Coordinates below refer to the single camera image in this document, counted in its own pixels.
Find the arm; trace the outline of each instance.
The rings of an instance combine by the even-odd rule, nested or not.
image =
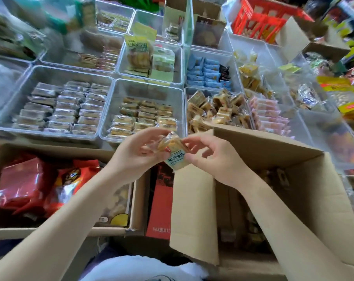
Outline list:
[[[354,281],[354,273],[250,170],[228,141],[193,135],[184,142],[192,152],[186,160],[243,195],[288,280]],[[194,155],[206,147],[202,157]]]
[[[111,193],[168,158],[144,145],[169,131],[148,128],[129,136],[110,162],[70,201],[0,260],[0,281],[58,281],[67,271]]]

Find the person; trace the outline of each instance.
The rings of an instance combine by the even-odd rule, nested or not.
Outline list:
[[[125,139],[103,170],[0,260],[0,281],[61,280],[109,194],[169,157],[167,152],[153,153],[145,146],[169,132],[147,128]],[[183,141],[191,150],[185,160],[243,195],[288,280],[354,280],[354,273],[249,169],[228,141],[204,133]],[[197,155],[203,148],[202,156]],[[205,277],[198,265],[184,265],[172,267],[148,257],[120,256],[97,264],[82,280],[197,281]]]

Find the person's left hand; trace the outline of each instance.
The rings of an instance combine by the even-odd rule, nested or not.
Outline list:
[[[101,172],[107,172],[107,175],[113,177],[116,183],[121,182],[121,185],[136,181],[149,168],[170,157],[168,152],[154,153],[145,146],[169,133],[168,129],[150,127],[128,136]]]

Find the forearm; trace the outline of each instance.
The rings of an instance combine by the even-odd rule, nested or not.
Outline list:
[[[0,260],[0,281],[58,281],[120,182],[102,170]]]
[[[351,272],[258,176],[237,187],[290,281],[354,281]]]

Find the person's right hand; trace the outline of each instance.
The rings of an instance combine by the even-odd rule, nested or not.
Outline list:
[[[244,182],[249,176],[256,176],[226,140],[213,135],[195,134],[182,141],[191,151],[190,154],[185,154],[184,159],[223,184],[237,188],[240,182]],[[205,147],[208,149],[202,156],[196,154]]]

